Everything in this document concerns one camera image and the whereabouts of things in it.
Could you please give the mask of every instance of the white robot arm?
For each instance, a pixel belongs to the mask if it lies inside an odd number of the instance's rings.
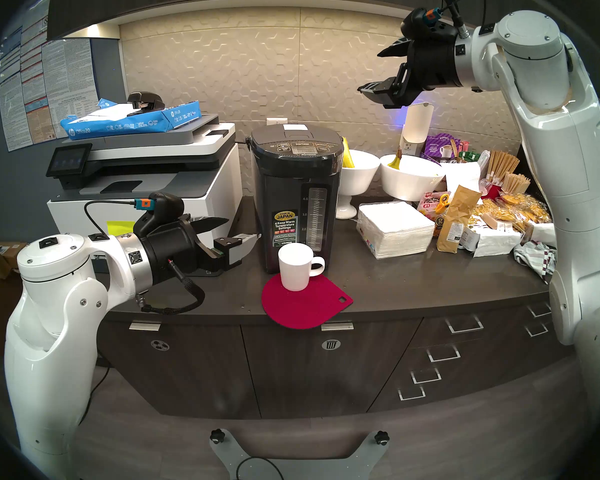
[[[557,266],[549,285],[555,332],[574,344],[589,406],[600,416],[600,102],[571,40],[547,15],[516,11],[468,31],[455,0],[417,8],[404,38],[378,56],[408,56],[396,77],[358,90],[385,108],[423,90],[500,90],[522,135],[529,167],[555,223]]]
[[[189,311],[202,303],[204,292],[180,268],[187,273],[197,267],[228,270],[241,263],[257,238],[222,237],[208,249],[197,234],[227,219],[190,220],[182,214],[179,198],[162,193],[149,197],[142,201],[151,209],[136,222],[134,233],[53,235],[18,254],[23,289],[7,324],[7,389],[21,451],[53,480],[76,478],[70,443],[89,399],[96,335],[106,313],[172,277],[183,282],[196,302],[158,309],[138,297],[141,309]],[[108,291],[95,278],[90,257],[96,252],[107,258]]]

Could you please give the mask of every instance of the drawer handle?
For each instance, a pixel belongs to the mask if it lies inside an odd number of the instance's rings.
[[[431,379],[431,380],[423,380],[422,382],[418,382],[416,380],[416,376],[413,374],[413,372],[411,372],[411,379],[413,380],[413,383],[415,383],[415,384],[437,382],[438,380],[442,380],[442,377],[440,376],[440,372],[438,371],[438,369],[434,368],[434,370],[436,371],[437,378],[434,378],[434,379]]]
[[[420,398],[426,398],[427,394],[424,393],[424,389],[422,388],[422,386],[420,385],[420,392],[422,393],[422,395],[417,395],[416,397],[403,397],[403,393],[400,392],[400,389],[398,389],[398,396],[400,396],[400,400],[401,401],[411,401],[411,399],[420,399]]]
[[[454,328],[451,326],[451,323],[449,323],[449,320],[445,318],[446,326],[449,327],[449,330],[452,334],[463,334],[465,332],[475,332],[476,330],[482,330],[484,328],[483,324],[480,322],[480,320],[478,320],[478,317],[476,315],[472,316],[475,319],[475,321],[478,322],[478,326],[476,328],[467,328],[466,330],[454,330]]]
[[[131,325],[129,325],[129,330],[160,330],[159,323],[143,323],[139,321],[134,321]]]
[[[547,303],[545,303],[545,304],[546,304],[546,307],[547,307],[547,309],[549,311],[547,311],[545,313],[540,313],[539,315],[537,315],[536,312],[534,312],[531,309],[531,306],[527,306],[527,308],[529,309],[529,311],[531,311],[531,314],[533,315],[533,318],[540,318],[541,316],[545,316],[545,315],[550,315],[551,314],[551,306],[549,306]]]
[[[431,361],[432,363],[437,363],[439,361],[457,360],[460,357],[460,353],[458,352],[458,348],[455,347],[455,345],[452,345],[451,347],[455,351],[455,356],[453,356],[451,358],[442,358],[441,360],[435,360],[435,359],[433,359],[433,356],[431,356],[431,352],[427,349],[427,354],[429,355],[429,361]]]
[[[546,334],[547,332],[549,332],[547,325],[545,325],[544,323],[541,323],[540,325],[542,325],[542,328],[544,328],[544,331],[538,332],[538,333],[531,333],[531,331],[529,330],[527,325],[525,325],[525,330],[526,330],[527,334],[529,334],[529,337],[537,337],[538,335]]]
[[[320,330],[322,330],[323,332],[339,332],[341,330],[353,330],[353,323],[323,323],[322,325],[320,325]]]

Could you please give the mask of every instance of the checkered towel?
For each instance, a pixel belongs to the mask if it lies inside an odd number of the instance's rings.
[[[532,268],[545,284],[549,283],[554,274],[555,254],[554,248],[536,241],[529,241],[523,246],[517,245],[513,248],[513,257],[516,261]]]

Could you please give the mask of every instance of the blue connector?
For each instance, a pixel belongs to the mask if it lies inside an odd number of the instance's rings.
[[[429,27],[431,27],[433,24],[440,20],[440,17],[442,17],[442,11],[441,9],[436,7],[430,9],[429,11],[426,11],[422,15],[422,21]]]
[[[149,211],[154,209],[155,201],[152,199],[135,199],[135,209]]]

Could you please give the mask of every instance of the power outlet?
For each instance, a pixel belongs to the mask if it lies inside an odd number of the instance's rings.
[[[287,119],[286,118],[268,118],[267,117],[267,125],[268,126],[275,126],[276,124],[287,124]]]

